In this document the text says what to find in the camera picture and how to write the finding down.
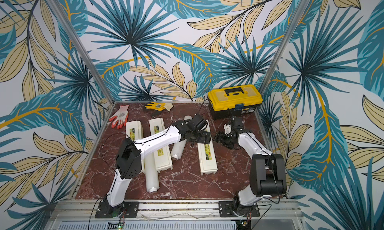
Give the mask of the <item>white dispenser lid yellow label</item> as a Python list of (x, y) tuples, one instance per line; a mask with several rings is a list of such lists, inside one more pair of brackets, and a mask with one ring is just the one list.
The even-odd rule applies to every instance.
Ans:
[(198, 144), (198, 154), (201, 176), (216, 174), (218, 166), (212, 138), (209, 144)]

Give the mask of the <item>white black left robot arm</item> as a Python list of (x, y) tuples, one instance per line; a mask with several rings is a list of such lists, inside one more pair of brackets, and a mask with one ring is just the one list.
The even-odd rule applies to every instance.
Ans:
[(206, 131), (207, 126), (208, 122), (196, 113), (192, 119), (176, 121), (152, 136), (135, 141), (124, 139), (117, 154), (115, 178), (107, 193), (109, 206), (116, 207), (123, 203), (131, 180), (142, 171), (142, 160), (148, 155), (184, 140), (209, 144), (211, 133)]

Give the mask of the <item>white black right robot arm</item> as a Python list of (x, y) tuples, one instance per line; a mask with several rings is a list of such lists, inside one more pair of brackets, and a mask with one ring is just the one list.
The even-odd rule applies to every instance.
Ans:
[(262, 199), (280, 197), (287, 191), (285, 160), (280, 154), (269, 151), (250, 130), (245, 129), (241, 118), (232, 117), (214, 138), (216, 143), (234, 150), (241, 147), (250, 156), (249, 185), (233, 199), (233, 207), (249, 207)]

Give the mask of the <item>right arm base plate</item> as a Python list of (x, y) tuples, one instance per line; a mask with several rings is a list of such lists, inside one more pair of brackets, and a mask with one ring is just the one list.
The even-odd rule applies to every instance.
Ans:
[(234, 201), (219, 201), (219, 213), (221, 218), (245, 218), (259, 217), (260, 212), (257, 205), (242, 206)]

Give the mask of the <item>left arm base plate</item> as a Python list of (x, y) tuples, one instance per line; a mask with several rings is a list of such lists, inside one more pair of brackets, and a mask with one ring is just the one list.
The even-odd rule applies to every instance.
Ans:
[(111, 207), (107, 200), (100, 202), (95, 214), (97, 219), (134, 219), (137, 217), (139, 202), (122, 202), (121, 204)]

